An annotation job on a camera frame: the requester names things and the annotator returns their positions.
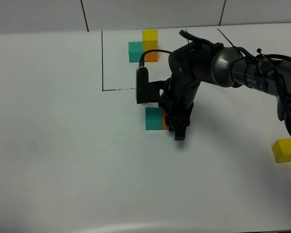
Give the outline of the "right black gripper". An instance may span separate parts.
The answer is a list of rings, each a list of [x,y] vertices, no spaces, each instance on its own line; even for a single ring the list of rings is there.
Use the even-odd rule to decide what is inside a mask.
[[[166,124],[170,132],[175,132],[175,140],[185,139],[186,128],[190,125],[190,116],[194,105],[194,98],[200,86],[200,80],[193,80],[188,84],[182,84],[177,77],[170,77],[166,81],[164,97],[173,101],[171,116],[167,114]]]

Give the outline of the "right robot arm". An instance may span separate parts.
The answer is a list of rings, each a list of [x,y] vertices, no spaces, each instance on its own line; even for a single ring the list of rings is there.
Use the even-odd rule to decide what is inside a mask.
[[[202,82],[220,87],[248,88],[275,96],[277,117],[291,136],[291,57],[280,54],[250,54],[242,47],[225,47],[180,32],[189,43],[168,58],[172,75],[164,96],[172,101],[165,107],[168,127],[176,140],[184,140],[194,98]]]

